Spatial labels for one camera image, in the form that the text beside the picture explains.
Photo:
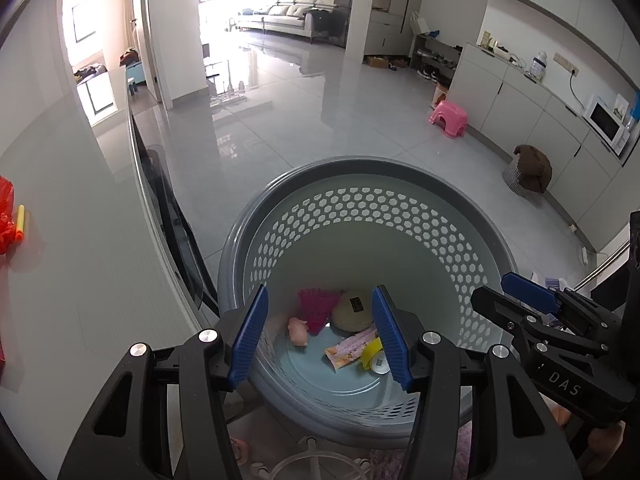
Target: round cushion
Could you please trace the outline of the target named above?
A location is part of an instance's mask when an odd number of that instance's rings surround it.
[[[373,323],[371,293],[362,290],[345,292],[335,306],[331,321],[345,332],[362,332]]]

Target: pink plastic stool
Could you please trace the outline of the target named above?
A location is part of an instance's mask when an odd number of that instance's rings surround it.
[[[436,109],[431,114],[429,122],[435,123],[438,119],[443,119],[445,123],[444,134],[451,139],[462,137],[468,121],[467,113],[457,104],[451,101],[440,101]]]

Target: pink fan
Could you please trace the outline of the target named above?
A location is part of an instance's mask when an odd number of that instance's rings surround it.
[[[330,292],[321,288],[306,288],[298,293],[302,319],[306,320],[311,335],[318,335],[326,325],[331,312],[340,300],[339,292]]]

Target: cardboard box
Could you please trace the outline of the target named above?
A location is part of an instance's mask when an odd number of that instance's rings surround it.
[[[401,57],[396,57],[395,59],[392,59],[391,64],[398,68],[407,68],[409,66],[406,60]]]
[[[386,57],[367,56],[367,64],[373,68],[389,68],[389,61]]]

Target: cushion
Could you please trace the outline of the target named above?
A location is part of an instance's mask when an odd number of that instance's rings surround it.
[[[261,9],[254,10],[254,14],[268,14],[271,10],[271,7],[273,7],[273,5],[267,5],[266,7],[263,7]]]
[[[286,16],[287,11],[289,10],[288,5],[276,5],[269,9],[270,16]]]
[[[244,22],[262,22],[263,15],[261,14],[251,14],[249,16],[245,14],[241,14],[240,16],[236,16],[236,23],[244,23]]]
[[[287,9],[287,16],[293,16],[294,12],[296,12],[298,10],[297,5],[292,5],[289,7],[289,9]]]
[[[264,23],[272,25],[287,25],[287,27],[304,28],[305,20],[296,18],[295,16],[265,16]]]
[[[296,6],[296,7],[297,7],[296,11],[292,14],[292,16],[295,16],[296,18],[304,18],[305,17],[305,12],[307,12],[313,6],[311,6],[311,5],[300,5],[300,6]]]

